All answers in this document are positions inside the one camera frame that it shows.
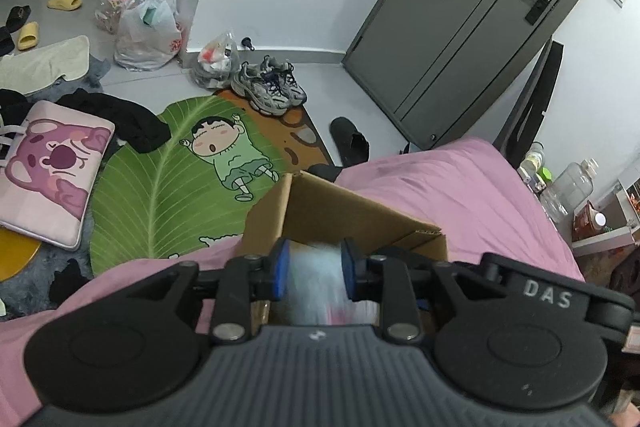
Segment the small clear plastic bag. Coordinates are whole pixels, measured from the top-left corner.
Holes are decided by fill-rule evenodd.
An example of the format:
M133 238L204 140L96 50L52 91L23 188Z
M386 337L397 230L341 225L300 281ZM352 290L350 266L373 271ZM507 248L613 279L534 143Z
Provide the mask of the small clear plastic bag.
M230 87L239 74L240 54L231 32L224 32L201 49L191 68L192 80L203 89L220 91Z

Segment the green leaf cartoon rug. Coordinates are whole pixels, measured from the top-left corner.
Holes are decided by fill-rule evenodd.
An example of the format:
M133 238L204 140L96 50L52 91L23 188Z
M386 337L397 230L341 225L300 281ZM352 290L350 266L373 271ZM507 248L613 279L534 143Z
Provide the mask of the green leaf cartoon rug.
M221 96L172 103L160 120L171 132L164 145L147 154L121 147L96 181L94 274L240 235L250 208L288 171L255 113Z

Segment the white shelf unit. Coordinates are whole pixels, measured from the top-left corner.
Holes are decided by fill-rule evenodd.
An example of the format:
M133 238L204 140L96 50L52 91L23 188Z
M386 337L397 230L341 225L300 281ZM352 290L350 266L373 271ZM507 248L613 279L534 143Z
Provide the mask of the white shelf unit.
M592 204L606 217L602 233L572 243L575 257L615 251L618 248L639 245L639 192L637 187L620 185L602 202Z

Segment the brown orange doormat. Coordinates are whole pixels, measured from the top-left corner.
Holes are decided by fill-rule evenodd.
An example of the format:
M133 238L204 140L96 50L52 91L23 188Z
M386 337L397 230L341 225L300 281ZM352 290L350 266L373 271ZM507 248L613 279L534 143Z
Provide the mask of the brown orange doormat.
M291 108L283 117L270 117L256 112L250 102L239 98L231 90L218 93L234 106L248 124L254 124L257 131L279 152L288 165L288 171L306 169L312 165L333 165L328 149L319 131L314 127L304 106Z

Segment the cream floor mat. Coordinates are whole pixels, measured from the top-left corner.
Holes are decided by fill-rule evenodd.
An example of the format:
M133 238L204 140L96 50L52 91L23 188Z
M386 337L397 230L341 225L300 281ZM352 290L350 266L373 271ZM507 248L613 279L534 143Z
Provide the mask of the cream floor mat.
M56 80L78 80L90 66L90 42L87 36L6 55L0 62L2 89L28 95L52 86Z

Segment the black clothing on floor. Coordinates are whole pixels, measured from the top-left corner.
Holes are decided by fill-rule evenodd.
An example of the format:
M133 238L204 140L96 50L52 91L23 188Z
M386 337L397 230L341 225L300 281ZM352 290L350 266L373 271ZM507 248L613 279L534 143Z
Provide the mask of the black clothing on floor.
M171 139L166 122L146 107L123 98L77 89L63 95L56 104L111 121L117 138L127 142L138 154L154 152Z

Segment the large white plastic bag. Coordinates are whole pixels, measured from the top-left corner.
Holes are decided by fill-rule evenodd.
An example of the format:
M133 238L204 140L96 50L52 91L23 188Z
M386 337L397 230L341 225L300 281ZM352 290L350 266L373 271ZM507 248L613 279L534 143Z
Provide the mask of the large white plastic bag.
M177 0L127 0L120 13L114 61L128 70L157 70L178 54L182 42Z

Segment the left grey sneaker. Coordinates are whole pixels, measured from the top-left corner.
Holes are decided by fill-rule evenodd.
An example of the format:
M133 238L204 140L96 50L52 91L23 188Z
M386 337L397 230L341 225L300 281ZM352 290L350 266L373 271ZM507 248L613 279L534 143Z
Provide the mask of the left grey sneaker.
M239 72L231 79L230 87L262 115L281 117L292 107L276 75L247 62L241 64Z

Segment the brown cardboard box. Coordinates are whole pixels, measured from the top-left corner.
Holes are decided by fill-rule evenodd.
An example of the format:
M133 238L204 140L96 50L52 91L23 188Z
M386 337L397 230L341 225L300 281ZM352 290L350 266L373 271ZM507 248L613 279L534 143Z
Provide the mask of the brown cardboard box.
M310 173L286 174L253 206L239 253L269 254L278 239L295 245L332 245L353 239L365 255L397 246L437 261L448 259L445 235L435 227ZM262 325L284 324L278 303L264 308Z

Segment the yellow slipper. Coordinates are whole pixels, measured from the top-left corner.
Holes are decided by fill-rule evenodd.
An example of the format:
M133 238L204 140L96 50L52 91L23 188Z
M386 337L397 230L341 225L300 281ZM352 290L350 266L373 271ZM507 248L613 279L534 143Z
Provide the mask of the yellow slipper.
M72 12L78 10L82 5L82 0L49 0L47 7L51 10Z
M39 24L37 22L29 22L21 28L16 47L19 51L24 52L34 48L38 42Z

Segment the grey sneaker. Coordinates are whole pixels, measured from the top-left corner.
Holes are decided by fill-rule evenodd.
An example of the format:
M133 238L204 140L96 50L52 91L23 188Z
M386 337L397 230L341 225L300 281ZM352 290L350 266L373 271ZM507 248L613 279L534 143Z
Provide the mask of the grey sneaker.
M247 62L241 64L239 72L231 79L230 87L262 115L281 117L292 107L276 75Z
M280 90L293 107L302 106L307 102L307 93L295 79L294 65L289 60L279 62L276 58L265 55L260 69L277 77Z

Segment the yellow slipper far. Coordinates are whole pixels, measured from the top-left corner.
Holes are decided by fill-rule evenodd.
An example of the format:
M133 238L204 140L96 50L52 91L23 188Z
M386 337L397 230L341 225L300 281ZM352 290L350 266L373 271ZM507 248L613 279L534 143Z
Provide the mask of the yellow slipper far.
M82 0L49 0L47 7L51 10L72 12L78 10L82 5Z

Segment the grey fluffy plush toy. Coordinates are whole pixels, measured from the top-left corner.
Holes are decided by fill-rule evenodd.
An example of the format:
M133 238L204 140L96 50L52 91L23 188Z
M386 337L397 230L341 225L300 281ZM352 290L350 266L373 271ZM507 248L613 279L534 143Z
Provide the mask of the grey fluffy plush toy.
M378 304L354 303L346 293L340 248L295 245L288 262L285 294L277 311L288 325L375 324Z

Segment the right grey sneaker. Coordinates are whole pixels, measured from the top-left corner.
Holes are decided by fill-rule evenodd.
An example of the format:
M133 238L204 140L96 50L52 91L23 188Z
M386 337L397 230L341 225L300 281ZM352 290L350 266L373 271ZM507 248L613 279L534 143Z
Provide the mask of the right grey sneaker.
M277 77L280 90L293 107L302 106L307 102L307 93L295 79L294 65L289 60L279 62L276 58L265 55L260 69Z

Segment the clear plastic water jug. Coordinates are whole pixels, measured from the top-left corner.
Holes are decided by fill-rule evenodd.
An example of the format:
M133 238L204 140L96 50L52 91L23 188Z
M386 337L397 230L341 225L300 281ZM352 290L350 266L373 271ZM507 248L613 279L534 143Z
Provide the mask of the clear plastic water jug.
M539 200L553 222L561 223L574 216L574 211L592 194L598 169L593 158L571 162L541 192Z

